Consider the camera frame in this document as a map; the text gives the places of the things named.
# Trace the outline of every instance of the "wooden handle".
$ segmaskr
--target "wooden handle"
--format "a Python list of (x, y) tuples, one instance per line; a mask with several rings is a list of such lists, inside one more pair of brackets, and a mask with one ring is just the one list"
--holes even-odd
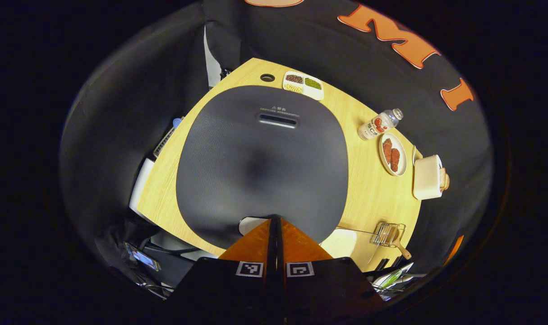
[(451, 185), (451, 177), (450, 175), (446, 174), (446, 177), (444, 179), (444, 190), (447, 190), (450, 185)]
[(400, 252), (402, 253), (402, 256), (404, 257), (404, 259), (409, 260), (412, 258), (412, 254), (407, 249), (402, 247), (402, 245), (400, 244), (400, 241), (396, 241), (393, 244), (396, 245), (398, 249), (400, 249)]

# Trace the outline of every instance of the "plastic bottle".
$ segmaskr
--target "plastic bottle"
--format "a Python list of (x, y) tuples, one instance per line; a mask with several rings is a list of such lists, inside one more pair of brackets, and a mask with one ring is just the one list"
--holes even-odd
[(375, 138), (384, 132), (395, 128), (403, 117), (404, 114), (402, 114), (400, 109), (387, 109), (372, 120), (362, 124), (358, 128), (358, 135), (360, 135), (362, 140)]

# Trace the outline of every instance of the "orange letter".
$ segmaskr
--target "orange letter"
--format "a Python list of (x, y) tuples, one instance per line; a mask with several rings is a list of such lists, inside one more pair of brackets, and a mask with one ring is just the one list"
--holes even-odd
[(416, 68), (424, 68), (424, 60), (432, 54), (440, 55), (424, 39), (413, 33), (399, 30), (394, 21), (362, 5), (358, 5), (358, 8), (350, 16), (338, 16), (338, 20), (365, 33), (372, 30), (368, 24), (370, 21), (374, 21), (376, 37), (379, 40), (405, 41), (402, 44), (393, 44), (392, 48)]
[(471, 101), (474, 100), (472, 91), (470, 91), (470, 88), (468, 88), (468, 85), (462, 78), (460, 78), (460, 84), (458, 86), (450, 90), (443, 89), (440, 91), (440, 95), (451, 111), (456, 111), (458, 105), (464, 103), (467, 99), (470, 99)]
[(301, 4), (304, 0), (245, 0), (248, 4), (259, 7), (290, 7)]

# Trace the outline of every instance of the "bottle cap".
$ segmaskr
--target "bottle cap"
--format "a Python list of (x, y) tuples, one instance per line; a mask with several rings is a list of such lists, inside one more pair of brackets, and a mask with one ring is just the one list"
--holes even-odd
[(394, 116), (398, 119), (398, 120), (401, 120), (403, 117), (404, 117), (404, 114), (402, 114), (402, 111), (400, 111), (399, 108), (395, 108), (392, 110), (392, 113), (394, 113)]

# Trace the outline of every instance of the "white tissue box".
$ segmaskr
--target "white tissue box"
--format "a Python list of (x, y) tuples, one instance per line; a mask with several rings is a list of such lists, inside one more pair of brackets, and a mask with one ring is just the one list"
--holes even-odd
[(414, 162), (414, 189), (412, 194), (419, 200), (442, 196), (440, 190), (440, 157), (434, 156), (418, 159)]

